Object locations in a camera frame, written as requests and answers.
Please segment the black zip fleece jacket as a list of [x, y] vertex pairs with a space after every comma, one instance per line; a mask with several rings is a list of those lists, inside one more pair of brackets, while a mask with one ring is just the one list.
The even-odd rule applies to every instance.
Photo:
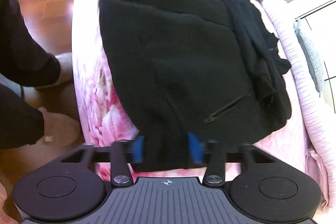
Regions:
[[235, 152], [290, 119], [290, 62], [250, 0], [99, 0], [99, 10], [114, 88], [144, 137], [135, 172], [191, 168], [190, 134]]

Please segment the pink rose bed blanket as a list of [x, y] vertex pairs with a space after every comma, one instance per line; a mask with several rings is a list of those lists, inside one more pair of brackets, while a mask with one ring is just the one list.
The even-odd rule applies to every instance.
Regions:
[[[72, 16], [72, 62], [80, 122], [87, 143], [98, 147], [130, 139], [136, 129], [117, 98], [102, 47], [98, 0], [74, 0]], [[284, 76], [292, 106], [285, 127], [259, 141], [257, 147], [283, 162], [306, 171], [307, 133], [291, 72]]]

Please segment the beige fuzzy slipper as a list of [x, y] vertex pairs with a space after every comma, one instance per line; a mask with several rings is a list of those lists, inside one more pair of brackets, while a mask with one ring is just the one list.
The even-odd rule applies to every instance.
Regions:
[[36, 144], [65, 147], [78, 139], [81, 131], [78, 121], [64, 114], [48, 112], [43, 107], [38, 110], [43, 114], [44, 134]]

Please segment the striped lilac duvet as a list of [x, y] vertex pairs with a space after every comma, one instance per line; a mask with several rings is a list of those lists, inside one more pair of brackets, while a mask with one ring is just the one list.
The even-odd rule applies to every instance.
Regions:
[[294, 33], [285, 1], [263, 0], [287, 59], [297, 89], [303, 122], [310, 139], [308, 174], [318, 179], [322, 190], [322, 211], [335, 211], [335, 113], [330, 110], [309, 73], [305, 55]]

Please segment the person leg black trousers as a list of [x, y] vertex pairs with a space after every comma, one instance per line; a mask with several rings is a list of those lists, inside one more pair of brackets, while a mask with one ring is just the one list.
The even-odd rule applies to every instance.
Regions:
[[[60, 76], [60, 63], [29, 34], [18, 0], [1, 0], [1, 75], [26, 87], [47, 86]], [[1, 86], [1, 148], [35, 144], [44, 135], [42, 112]]]

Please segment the grey knitted pillow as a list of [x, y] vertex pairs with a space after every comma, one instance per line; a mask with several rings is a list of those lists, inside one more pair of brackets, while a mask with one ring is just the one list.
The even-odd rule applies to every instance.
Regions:
[[316, 91], [321, 94], [324, 86], [323, 62], [319, 53], [317, 38], [308, 23], [299, 19], [293, 25], [295, 35], [301, 46], [309, 68], [309, 73], [315, 84]]

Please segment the white wardrobe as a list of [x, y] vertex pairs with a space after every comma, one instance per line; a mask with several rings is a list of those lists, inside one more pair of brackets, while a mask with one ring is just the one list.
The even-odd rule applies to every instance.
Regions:
[[295, 20], [313, 33], [313, 41], [321, 58], [325, 102], [335, 109], [335, 0], [312, 9]]

